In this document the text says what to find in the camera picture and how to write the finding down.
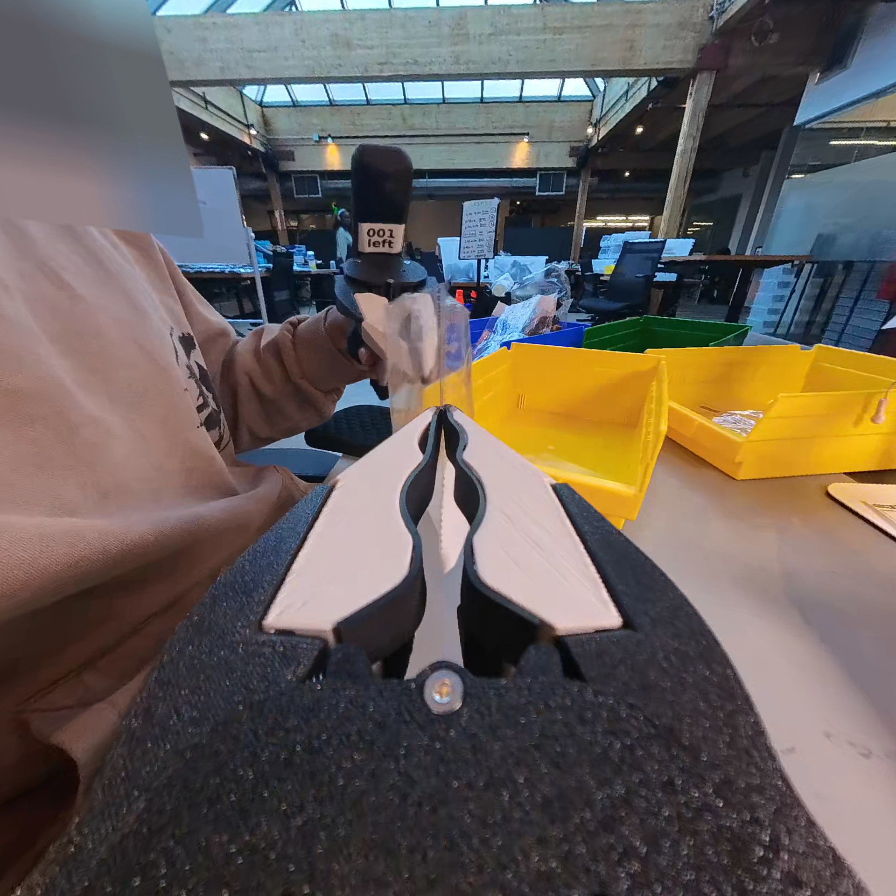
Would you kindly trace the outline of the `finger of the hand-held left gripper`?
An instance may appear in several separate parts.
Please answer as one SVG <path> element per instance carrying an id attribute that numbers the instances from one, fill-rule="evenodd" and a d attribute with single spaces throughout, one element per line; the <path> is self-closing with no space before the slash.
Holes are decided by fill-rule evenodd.
<path id="1" fill-rule="evenodd" d="M 375 293 L 356 293 L 354 299 L 361 315 L 362 342 L 378 358 L 387 359 L 389 300 Z"/>
<path id="2" fill-rule="evenodd" d="M 405 293 L 389 304 L 389 376 L 431 385 L 438 375 L 439 322 L 429 292 Z"/>

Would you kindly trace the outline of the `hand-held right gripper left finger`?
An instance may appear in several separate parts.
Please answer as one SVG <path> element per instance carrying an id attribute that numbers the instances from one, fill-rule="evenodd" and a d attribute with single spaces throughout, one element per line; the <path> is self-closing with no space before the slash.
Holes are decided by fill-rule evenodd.
<path id="1" fill-rule="evenodd" d="M 263 618 L 265 633 L 353 645 L 373 662 L 412 644 L 427 606 L 419 525 L 442 437 L 428 409 L 344 471 Z"/>

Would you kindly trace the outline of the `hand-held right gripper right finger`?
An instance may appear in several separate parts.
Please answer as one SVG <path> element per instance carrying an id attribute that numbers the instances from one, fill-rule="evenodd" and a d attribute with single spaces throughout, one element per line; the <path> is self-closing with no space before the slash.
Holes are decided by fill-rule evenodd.
<path id="1" fill-rule="evenodd" d="M 509 671 L 529 647 L 622 630 L 554 480 L 456 408 L 445 410 L 445 452 L 467 523 L 457 610 L 465 668 Z"/>

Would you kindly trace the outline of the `clear bag of grey parts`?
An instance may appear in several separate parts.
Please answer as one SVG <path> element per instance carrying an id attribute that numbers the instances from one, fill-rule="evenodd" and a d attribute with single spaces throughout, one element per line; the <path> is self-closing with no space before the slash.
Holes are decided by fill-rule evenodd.
<path id="1" fill-rule="evenodd" d="M 574 322 L 569 319 L 573 292 L 567 271 L 568 263 L 548 263 L 497 297 L 490 316 L 482 318 L 499 318 L 511 326 L 520 326 L 540 315 Z"/>

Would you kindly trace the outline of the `blue plastic bin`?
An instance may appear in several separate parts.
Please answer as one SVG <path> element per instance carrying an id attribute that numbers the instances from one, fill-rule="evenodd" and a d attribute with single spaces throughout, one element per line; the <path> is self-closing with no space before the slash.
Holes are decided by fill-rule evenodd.
<path id="1" fill-rule="evenodd" d="M 536 316 L 520 326 L 511 326 L 499 318 L 481 318 L 469 323 L 469 341 L 476 361 L 515 343 L 579 349 L 585 330 L 583 323 L 560 321 L 547 315 Z"/>

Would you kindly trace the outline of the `yellow plastic bin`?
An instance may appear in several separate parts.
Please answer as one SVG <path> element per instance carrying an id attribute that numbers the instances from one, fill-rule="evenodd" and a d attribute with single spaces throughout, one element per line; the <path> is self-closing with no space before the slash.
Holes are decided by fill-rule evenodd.
<path id="1" fill-rule="evenodd" d="M 471 368 L 473 419 L 616 528 L 644 502 L 668 426 L 658 356 L 515 342 Z"/>
<path id="2" fill-rule="evenodd" d="M 737 480 L 894 468 L 895 360 L 818 344 L 647 350 L 666 365 L 667 435 Z M 712 418 L 764 413 L 743 437 Z"/>

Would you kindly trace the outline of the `person's left forearm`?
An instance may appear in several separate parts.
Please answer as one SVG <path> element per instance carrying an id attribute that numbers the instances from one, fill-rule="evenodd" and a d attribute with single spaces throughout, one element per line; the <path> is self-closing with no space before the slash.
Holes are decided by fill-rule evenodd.
<path id="1" fill-rule="evenodd" d="M 220 370 L 220 399 L 234 449 L 247 452 L 329 420 L 363 374 L 324 330 L 324 312 L 267 324 L 235 342 Z"/>

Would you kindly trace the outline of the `grey desk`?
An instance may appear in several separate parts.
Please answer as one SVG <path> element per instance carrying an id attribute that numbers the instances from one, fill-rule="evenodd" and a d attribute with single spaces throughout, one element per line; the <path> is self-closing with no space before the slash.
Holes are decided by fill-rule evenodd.
<path id="1" fill-rule="evenodd" d="M 856 859 L 872 894 L 894 894 L 894 769 L 859 771 L 890 752 L 872 721 L 894 658 L 868 656 L 885 601 L 894 616 L 894 560 L 882 542 L 847 559 L 857 525 L 833 522 L 811 487 L 723 486 L 682 450 L 660 461 L 658 499 L 635 541 L 572 487 L 556 491 L 623 616 L 614 633 L 571 636 L 556 648 L 594 692 L 639 709 L 662 746 L 688 756 L 688 776 L 747 805 L 756 827 L 774 780 L 808 797 L 809 812 Z M 810 522 L 812 511 L 821 521 Z"/>

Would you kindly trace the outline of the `whiteboard sign on stand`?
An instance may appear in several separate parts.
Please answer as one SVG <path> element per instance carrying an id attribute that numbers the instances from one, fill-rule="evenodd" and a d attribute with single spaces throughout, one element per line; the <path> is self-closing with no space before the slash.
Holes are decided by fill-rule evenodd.
<path id="1" fill-rule="evenodd" d="M 463 202 L 460 261 L 484 261 L 495 257 L 499 210 L 498 197 Z"/>

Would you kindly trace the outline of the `white panel on stand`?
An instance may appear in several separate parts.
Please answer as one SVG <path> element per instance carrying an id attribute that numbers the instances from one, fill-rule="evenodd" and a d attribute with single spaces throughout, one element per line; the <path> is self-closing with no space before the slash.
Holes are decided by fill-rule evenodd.
<path id="1" fill-rule="evenodd" d="M 262 268 L 253 231 L 245 224 L 232 167 L 190 169 L 203 226 L 198 237 L 158 235 L 157 242 L 185 276 L 251 281 L 255 290 L 255 319 L 269 321 L 263 296 Z"/>

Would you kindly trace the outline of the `black office chair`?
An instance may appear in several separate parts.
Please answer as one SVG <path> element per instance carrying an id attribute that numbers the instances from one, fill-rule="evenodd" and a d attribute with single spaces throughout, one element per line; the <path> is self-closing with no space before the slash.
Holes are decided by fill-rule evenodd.
<path id="1" fill-rule="evenodd" d="M 580 301 L 589 325 L 642 316 L 648 310 L 655 274 L 665 239 L 625 241 L 605 284 L 594 287 Z"/>

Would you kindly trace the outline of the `green plastic bin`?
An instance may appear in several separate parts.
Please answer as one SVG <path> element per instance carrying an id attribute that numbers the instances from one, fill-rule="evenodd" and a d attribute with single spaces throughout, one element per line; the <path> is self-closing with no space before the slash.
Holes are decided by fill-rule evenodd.
<path id="1" fill-rule="evenodd" d="M 641 354 L 647 350 L 724 348 L 742 346 L 751 327 L 746 324 L 640 316 L 587 328 L 586 350 Z"/>

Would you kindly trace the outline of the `white sticker sheet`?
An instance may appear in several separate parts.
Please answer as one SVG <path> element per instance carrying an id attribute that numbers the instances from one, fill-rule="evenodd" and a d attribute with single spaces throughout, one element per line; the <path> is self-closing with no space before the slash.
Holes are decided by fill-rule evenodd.
<path id="1" fill-rule="evenodd" d="M 826 491 L 836 503 L 895 539 L 895 488 L 894 484 L 851 481 L 832 483 Z"/>

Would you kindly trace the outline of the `wooden table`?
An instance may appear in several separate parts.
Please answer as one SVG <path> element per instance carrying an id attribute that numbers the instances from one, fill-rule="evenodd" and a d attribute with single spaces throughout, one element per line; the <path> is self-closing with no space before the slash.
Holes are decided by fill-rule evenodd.
<path id="1" fill-rule="evenodd" d="M 757 271 L 766 271 L 782 266 L 803 267 L 812 262 L 811 255 L 805 254 L 692 254 L 689 256 L 668 256 L 661 260 L 667 271 L 682 273 L 709 264 L 722 266 L 727 273 L 735 274 L 735 281 L 729 291 L 725 322 L 738 323 L 744 310 L 746 298 L 753 276 Z"/>

